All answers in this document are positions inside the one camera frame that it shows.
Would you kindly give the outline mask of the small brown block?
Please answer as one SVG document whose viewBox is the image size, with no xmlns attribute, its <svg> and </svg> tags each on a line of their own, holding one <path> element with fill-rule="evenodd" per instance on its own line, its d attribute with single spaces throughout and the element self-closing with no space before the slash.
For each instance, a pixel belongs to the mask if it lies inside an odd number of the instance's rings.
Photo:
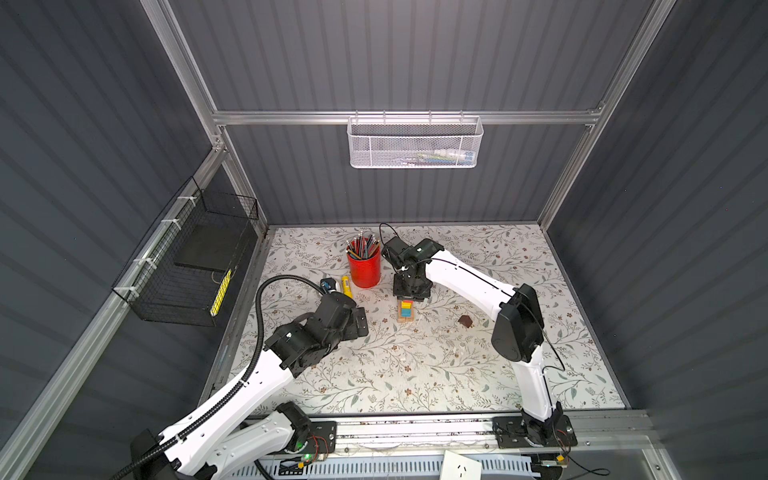
<svg viewBox="0 0 768 480">
<path fill-rule="evenodd" d="M 468 315 L 460 316 L 458 322 L 466 328 L 471 328 L 473 325 L 473 321 Z"/>
</svg>

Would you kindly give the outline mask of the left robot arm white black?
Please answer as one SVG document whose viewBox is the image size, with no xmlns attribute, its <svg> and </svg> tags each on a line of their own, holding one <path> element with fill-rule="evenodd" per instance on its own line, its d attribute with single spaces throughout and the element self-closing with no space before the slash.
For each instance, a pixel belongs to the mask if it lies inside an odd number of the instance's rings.
<svg viewBox="0 0 768 480">
<path fill-rule="evenodd" d="M 257 332 L 248 365 L 221 390 L 176 423 L 154 435 L 145 430 L 131 443 L 131 461 L 115 478 L 222 479 L 251 461 L 286 450 L 302 452 L 312 422 L 292 402 L 243 428 L 255 409 L 305 370 L 317 365 L 345 341 L 368 334 L 365 309 L 342 292 L 317 291 L 320 303 L 275 329 Z"/>
</svg>

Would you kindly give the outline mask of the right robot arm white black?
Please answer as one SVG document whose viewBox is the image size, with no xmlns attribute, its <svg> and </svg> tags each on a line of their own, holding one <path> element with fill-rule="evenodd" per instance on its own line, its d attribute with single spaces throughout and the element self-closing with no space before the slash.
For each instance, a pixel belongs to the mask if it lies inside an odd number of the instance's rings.
<svg viewBox="0 0 768 480">
<path fill-rule="evenodd" d="M 398 298 L 425 300 L 439 284 L 494 321 L 491 345 L 512 363 L 520 388 L 521 428 L 531 444 L 555 445 L 565 415 L 552 399 L 544 373 L 544 319 L 535 289 L 495 280 L 430 238 L 409 245 L 395 236 L 384 244 L 382 255 L 394 270 L 393 293 Z"/>
</svg>

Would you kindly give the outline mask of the red pencil cup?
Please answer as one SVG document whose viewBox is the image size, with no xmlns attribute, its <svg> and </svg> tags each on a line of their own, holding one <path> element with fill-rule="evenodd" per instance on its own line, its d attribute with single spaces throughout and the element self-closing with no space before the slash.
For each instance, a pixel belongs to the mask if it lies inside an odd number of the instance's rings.
<svg viewBox="0 0 768 480">
<path fill-rule="evenodd" d="M 351 252 L 347 253 L 352 282 L 359 288 L 375 287 L 381 280 L 381 255 L 376 250 L 369 258 L 361 259 Z"/>
</svg>

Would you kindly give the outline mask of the coloured pencils bunch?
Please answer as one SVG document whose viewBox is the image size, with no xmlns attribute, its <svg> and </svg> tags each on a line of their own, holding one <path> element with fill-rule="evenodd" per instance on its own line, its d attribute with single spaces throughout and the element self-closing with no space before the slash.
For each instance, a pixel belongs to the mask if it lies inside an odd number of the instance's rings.
<svg viewBox="0 0 768 480">
<path fill-rule="evenodd" d="M 372 259 L 378 252 L 380 241 L 372 231 L 360 231 L 347 242 L 346 253 L 354 260 Z"/>
</svg>

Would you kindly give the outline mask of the yellow highlighter on table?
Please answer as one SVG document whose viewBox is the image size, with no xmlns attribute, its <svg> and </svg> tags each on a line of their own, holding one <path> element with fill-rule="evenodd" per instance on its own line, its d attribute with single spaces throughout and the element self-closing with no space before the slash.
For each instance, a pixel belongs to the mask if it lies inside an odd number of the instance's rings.
<svg viewBox="0 0 768 480">
<path fill-rule="evenodd" d="M 350 278 L 348 276 L 343 276 L 342 277 L 342 289 L 343 289 L 343 293 L 346 296 L 348 296 L 349 298 L 353 298 Z"/>
</svg>

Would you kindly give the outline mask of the yellow marker in black basket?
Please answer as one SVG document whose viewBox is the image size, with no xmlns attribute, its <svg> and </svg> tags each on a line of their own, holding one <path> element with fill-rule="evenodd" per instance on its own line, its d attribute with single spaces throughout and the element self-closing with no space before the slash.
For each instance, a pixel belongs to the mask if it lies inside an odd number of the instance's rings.
<svg viewBox="0 0 768 480">
<path fill-rule="evenodd" d="M 228 269 L 223 275 L 222 279 L 218 282 L 218 289 L 209 309 L 209 315 L 211 317 L 216 317 L 219 314 L 222 304 L 225 300 L 231 278 L 232 270 Z"/>
</svg>

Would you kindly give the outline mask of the markers in white basket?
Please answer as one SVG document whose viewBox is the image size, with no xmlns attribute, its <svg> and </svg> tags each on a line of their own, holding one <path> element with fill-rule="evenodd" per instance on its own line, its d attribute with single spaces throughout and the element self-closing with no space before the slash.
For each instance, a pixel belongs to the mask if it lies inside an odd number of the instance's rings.
<svg viewBox="0 0 768 480">
<path fill-rule="evenodd" d="M 402 158 L 402 162 L 407 165 L 453 165 L 473 168 L 476 165 L 476 153 L 472 150 L 463 149 L 438 149 L 432 151 L 419 151 L 407 154 L 404 158 Z"/>
</svg>

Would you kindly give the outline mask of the black pad in basket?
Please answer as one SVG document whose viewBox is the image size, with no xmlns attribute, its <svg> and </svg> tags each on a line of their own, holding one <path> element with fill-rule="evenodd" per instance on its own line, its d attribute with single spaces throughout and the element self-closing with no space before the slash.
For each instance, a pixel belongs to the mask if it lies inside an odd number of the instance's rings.
<svg viewBox="0 0 768 480">
<path fill-rule="evenodd" d="M 212 225 L 197 225 L 181 244 L 174 264 L 209 272 L 225 273 L 238 250 L 241 232 Z"/>
</svg>

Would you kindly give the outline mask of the white power socket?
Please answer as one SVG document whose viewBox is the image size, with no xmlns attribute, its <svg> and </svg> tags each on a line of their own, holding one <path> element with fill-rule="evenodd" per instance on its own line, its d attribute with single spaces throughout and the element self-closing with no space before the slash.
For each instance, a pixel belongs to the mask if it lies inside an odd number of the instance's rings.
<svg viewBox="0 0 768 480">
<path fill-rule="evenodd" d="M 482 464 L 452 451 L 445 451 L 439 479 L 440 480 L 480 480 Z"/>
</svg>

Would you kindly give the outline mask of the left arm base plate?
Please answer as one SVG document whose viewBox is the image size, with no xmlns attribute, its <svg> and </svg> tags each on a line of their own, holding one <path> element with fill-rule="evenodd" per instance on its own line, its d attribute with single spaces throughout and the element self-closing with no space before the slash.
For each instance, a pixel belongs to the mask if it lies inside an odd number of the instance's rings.
<svg viewBox="0 0 768 480">
<path fill-rule="evenodd" d="M 338 423 L 335 421 L 311 421 L 295 431 L 283 452 L 312 456 L 334 453 L 337 429 Z"/>
</svg>

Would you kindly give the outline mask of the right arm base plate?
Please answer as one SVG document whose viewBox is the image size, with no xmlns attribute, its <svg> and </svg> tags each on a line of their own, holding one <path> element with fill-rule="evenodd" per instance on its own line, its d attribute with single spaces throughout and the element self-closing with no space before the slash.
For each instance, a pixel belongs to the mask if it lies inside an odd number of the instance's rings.
<svg viewBox="0 0 768 480">
<path fill-rule="evenodd" d="M 578 445 L 569 417 L 558 413 L 546 421 L 527 414 L 496 416 L 492 418 L 492 431 L 500 448 L 570 448 Z"/>
</svg>

